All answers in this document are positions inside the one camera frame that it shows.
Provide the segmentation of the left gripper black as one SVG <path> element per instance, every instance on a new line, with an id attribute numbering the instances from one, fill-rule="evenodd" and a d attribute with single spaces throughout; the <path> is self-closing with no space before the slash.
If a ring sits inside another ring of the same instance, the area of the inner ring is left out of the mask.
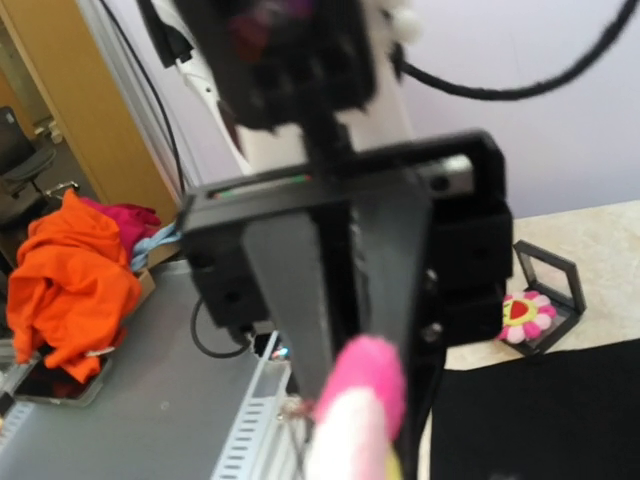
<path id="1" fill-rule="evenodd" d="M 470 131 L 286 167 L 192 191 L 181 247 L 204 306 L 234 332 L 273 322 L 300 395 L 361 332 L 396 349 L 501 328 L 513 270 L 506 162 Z"/>

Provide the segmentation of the black t-shirt blue logo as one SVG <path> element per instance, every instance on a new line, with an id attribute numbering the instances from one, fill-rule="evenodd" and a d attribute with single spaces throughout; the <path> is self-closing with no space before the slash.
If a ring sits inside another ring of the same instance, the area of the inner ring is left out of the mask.
<path id="1" fill-rule="evenodd" d="M 638 341 L 445 372 L 430 476 L 638 478 Z"/>

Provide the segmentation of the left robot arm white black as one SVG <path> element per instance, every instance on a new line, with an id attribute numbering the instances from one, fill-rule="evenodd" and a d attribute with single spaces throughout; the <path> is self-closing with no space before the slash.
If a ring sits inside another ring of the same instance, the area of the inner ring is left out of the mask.
<path id="1" fill-rule="evenodd" d="M 401 98 L 406 1 L 143 1 L 165 67 L 216 116 L 241 176 L 191 190 L 181 246 L 200 304 L 238 334 L 270 321 L 299 392 L 355 335 L 399 350 L 403 475 L 451 346 L 501 329 L 513 219 L 483 131 L 416 140 Z"/>

